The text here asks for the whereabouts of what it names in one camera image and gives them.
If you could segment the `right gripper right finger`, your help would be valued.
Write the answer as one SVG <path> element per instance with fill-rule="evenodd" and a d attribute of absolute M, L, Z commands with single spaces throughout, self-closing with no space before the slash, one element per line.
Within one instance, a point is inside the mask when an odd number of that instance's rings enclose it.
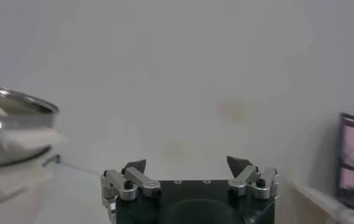
<path fill-rule="evenodd" d="M 229 188 L 239 197 L 251 189 L 252 196 L 260 200 L 279 196 L 279 173 L 275 167 L 266 167 L 263 172 L 248 159 L 234 156 L 226 157 L 233 175 L 227 183 Z"/>

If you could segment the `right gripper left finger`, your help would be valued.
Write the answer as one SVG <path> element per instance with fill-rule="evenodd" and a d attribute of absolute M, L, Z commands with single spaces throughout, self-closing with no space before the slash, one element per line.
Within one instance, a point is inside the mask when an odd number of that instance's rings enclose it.
<path fill-rule="evenodd" d="M 105 170 L 101 174 L 102 198 L 112 200 L 119 197 L 123 201 L 133 201 L 139 195 L 157 198 L 161 195 L 161 183 L 145 175 L 147 161 L 128 162 L 119 172 L 116 169 Z"/>

